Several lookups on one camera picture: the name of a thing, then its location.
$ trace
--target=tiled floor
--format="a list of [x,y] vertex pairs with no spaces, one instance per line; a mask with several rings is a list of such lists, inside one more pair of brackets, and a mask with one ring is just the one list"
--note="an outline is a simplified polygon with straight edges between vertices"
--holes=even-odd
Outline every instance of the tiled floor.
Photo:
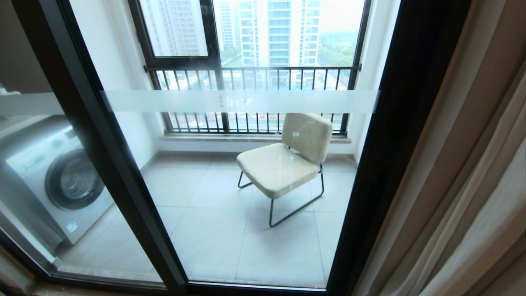
[[[235,155],[172,154],[160,156],[144,173],[188,277],[324,288],[356,164],[349,157],[330,155],[323,164],[323,196],[275,228],[268,226],[270,200],[255,186],[237,188],[239,174]],[[274,221],[319,192],[318,175],[275,201]],[[159,279],[114,205],[59,257],[66,266]]]

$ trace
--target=black metal chair leg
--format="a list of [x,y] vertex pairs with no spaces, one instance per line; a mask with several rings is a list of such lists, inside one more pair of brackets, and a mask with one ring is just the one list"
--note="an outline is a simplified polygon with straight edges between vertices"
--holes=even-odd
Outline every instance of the black metal chair leg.
[[312,200],[310,200],[309,202],[307,202],[306,204],[302,205],[301,207],[299,207],[298,209],[296,209],[295,211],[293,211],[292,213],[288,214],[285,216],[285,218],[279,220],[278,222],[276,222],[275,224],[272,224],[272,211],[274,210],[274,200],[270,200],[270,218],[268,220],[268,225],[271,227],[271,228],[274,228],[276,226],[278,226],[279,224],[281,224],[281,222],[287,220],[288,218],[290,218],[292,215],[296,214],[297,212],[303,210],[303,208],[305,208],[306,206],[310,205],[311,203],[313,203],[315,200],[317,200],[318,198],[320,198],[322,195],[323,195],[323,192],[325,191],[325,186],[323,185],[323,168],[322,166],[320,165],[320,171],[318,173],[321,173],[321,193],[313,198]]
[[239,181],[237,182],[237,186],[238,186],[239,188],[245,188],[245,187],[247,187],[247,186],[249,186],[249,185],[252,185],[252,182],[250,182],[250,183],[247,183],[247,184],[245,184],[245,185],[243,185],[243,186],[240,186],[240,184],[241,184],[241,177],[243,177],[243,171],[241,171],[241,175],[239,176]]

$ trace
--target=washing machine door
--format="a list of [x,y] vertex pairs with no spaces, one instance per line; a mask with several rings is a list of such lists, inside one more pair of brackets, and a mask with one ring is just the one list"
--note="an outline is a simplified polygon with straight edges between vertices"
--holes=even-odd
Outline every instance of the washing machine door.
[[47,196],[62,209],[85,208],[103,189],[104,184],[83,148],[63,152],[47,171]]

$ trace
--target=chair backrest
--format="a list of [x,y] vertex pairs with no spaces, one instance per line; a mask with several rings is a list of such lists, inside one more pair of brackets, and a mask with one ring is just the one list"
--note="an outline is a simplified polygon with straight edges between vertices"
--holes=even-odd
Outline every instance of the chair backrest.
[[287,113],[281,140],[310,161],[322,163],[327,156],[332,123],[314,113]]

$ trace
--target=window sill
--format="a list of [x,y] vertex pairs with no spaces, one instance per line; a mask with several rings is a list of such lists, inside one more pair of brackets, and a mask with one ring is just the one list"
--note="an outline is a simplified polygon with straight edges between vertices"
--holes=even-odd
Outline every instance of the window sill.
[[[200,142],[260,142],[260,143],[280,143],[281,137],[278,135],[234,135],[234,134],[218,134],[218,135],[198,135],[198,134],[168,134],[160,137],[161,141],[200,141]],[[333,136],[330,140],[335,144],[350,144],[351,139],[345,136]]]

